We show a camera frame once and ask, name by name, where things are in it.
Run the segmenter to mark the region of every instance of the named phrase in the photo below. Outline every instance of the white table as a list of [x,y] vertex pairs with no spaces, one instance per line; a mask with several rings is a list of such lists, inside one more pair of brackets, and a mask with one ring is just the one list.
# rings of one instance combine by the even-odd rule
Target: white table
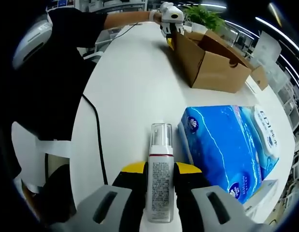
[[[159,26],[143,23],[115,39],[94,69],[84,94],[97,108],[101,141],[109,184],[120,170],[133,162],[147,160],[152,123],[173,126],[174,158],[183,161],[177,124],[187,106],[254,105],[259,102],[272,119],[281,144],[280,161],[268,178],[279,179],[275,195],[256,215],[263,222],[276,205],[286,184],[294,153],[294,137],[284,109],[270,87],[253,93],[246,84],[238,93],[191,89],[172,56]],[[248,83],[254,85],[251,77]],[[82,99],[72,135],[71,185],[75,201],[103,185],[94,113]],[[170,224],[142,220],[141,231],[181,231],[176,207]]]

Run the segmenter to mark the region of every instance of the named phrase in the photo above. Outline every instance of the black shirt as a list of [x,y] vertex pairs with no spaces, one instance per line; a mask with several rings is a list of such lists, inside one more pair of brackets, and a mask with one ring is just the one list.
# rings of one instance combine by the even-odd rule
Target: black shirt
[[[71,140],[77,108],[92,72],[77,47],[95,46],[107,14],[61,8],[49,15],[53,22],[50,39],[10,83],[13,115],[41,140]],[[15,177],[20,172],[17,160],[8,160]]]

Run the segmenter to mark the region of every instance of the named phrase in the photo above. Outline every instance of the green plant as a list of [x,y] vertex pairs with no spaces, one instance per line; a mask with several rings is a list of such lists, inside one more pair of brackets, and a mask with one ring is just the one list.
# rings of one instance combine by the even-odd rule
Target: green plant
[[185,13],[187,19],[193,23],[202,24],[208,29],[216,31],[220,26],[224,25],[225,22],[217,12],[208,11],[205,7],[198,6],[186,6]]

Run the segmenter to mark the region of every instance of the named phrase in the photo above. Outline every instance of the potted plant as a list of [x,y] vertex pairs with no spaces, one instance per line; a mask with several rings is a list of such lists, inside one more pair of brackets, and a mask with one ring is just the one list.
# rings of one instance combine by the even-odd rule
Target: potted plant
[[192,23],[192,31],[200,31],[203,26],[216,31],[220,26],[225,24],[224,20],[218,15],[218,12],[208,11],[201,5],[186,6],[185,13],[186,18]]

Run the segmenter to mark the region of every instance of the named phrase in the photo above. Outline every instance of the bottle label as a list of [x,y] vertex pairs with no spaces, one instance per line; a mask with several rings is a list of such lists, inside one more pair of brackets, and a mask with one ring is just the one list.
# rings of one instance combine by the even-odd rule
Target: bottle label
[[153,163],[153,219],[168,219],[170,209],[170,166],[167,162]]

